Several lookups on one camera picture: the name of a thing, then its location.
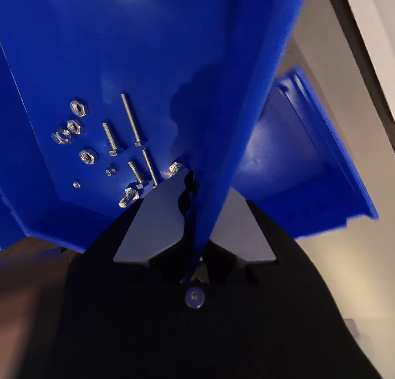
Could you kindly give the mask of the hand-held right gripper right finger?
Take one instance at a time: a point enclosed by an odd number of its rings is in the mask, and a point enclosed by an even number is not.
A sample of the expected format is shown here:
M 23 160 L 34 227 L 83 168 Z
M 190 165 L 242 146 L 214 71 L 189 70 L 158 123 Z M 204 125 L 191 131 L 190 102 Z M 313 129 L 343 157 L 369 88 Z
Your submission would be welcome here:
M 230 188 L 202 258 L 209 282 L 244 278 L 252 265 L 276 263 L 248 203 L 234 188 Z

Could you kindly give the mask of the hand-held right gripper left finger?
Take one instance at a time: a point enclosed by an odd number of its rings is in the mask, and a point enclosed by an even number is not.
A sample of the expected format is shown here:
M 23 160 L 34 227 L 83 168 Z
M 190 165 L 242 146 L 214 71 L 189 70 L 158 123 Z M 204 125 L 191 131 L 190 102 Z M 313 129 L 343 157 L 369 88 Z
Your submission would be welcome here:
M 189 169 L 165 180 L 143 199 L 113 261 L 158 271 L 180 281 L 190 264 L 192 242 L 187 212 L 194 173 Z

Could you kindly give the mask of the long thin steel bolt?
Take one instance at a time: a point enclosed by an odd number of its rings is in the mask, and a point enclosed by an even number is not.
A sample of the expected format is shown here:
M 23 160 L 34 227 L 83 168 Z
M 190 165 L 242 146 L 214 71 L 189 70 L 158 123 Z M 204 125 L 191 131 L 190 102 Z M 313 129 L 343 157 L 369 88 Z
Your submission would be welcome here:
M 134 115 L 133 115 L 133 113 L 131 111 L 131 106 L 129 105 L 129 100 L 127 98 L 127 95 L 125 93 L 122 93 L 121 94 L 121 99 L 122 99 L 123 105 L 125 107 L 125 111 L 126 111 L 126 114 L 128 116 L 129 122 L 131 124 L 132 131 L 133 131 L 133 134 L 134 134 L 134 137 L 135 137 L 134 145 L 136 147 L 141 147 L 143 143 L 142 143 L 142 140 L 141 140 L 139 128 L 138 128 L 138 125 L 136 123 L 135 117 L 134 117 Z
M 144 156 L 146 165 L 149 169 L 149 173 L 151 175 L 151 179 L 153 182 L 153 188 L 155 189 L 158 184 L 161 182 L 161 175 L 158 172 L 157 166 L 155 165 L 154 159 L 151 155 L 149 148 L 142 149 L 142 154 Z

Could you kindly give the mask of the blue plastic bin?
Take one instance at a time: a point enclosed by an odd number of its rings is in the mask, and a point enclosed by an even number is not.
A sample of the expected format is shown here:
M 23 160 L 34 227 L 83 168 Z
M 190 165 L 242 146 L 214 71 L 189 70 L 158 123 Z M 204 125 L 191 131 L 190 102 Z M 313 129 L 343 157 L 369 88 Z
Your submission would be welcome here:
M 276 79 L 232 187 L 292 238 L 379 214 L 304 71 Z
M 84 252 L 123 213 L 143 147 L 194 173 L 192 274 L 263 110 L 304 0 L 1 0 L 1 249 L 23 237 Z M 82 118 L 70 102 L 88 106 Z M 84 133 L 51 137 L 67 120 Z M 110 156 L 102 123 L 124 149 Z M 98 154 L 94 165 L 79 152 Z M 106 168 L 116 174 L 107 176 Z M 81 184 L 75 189 L 72 183 Z

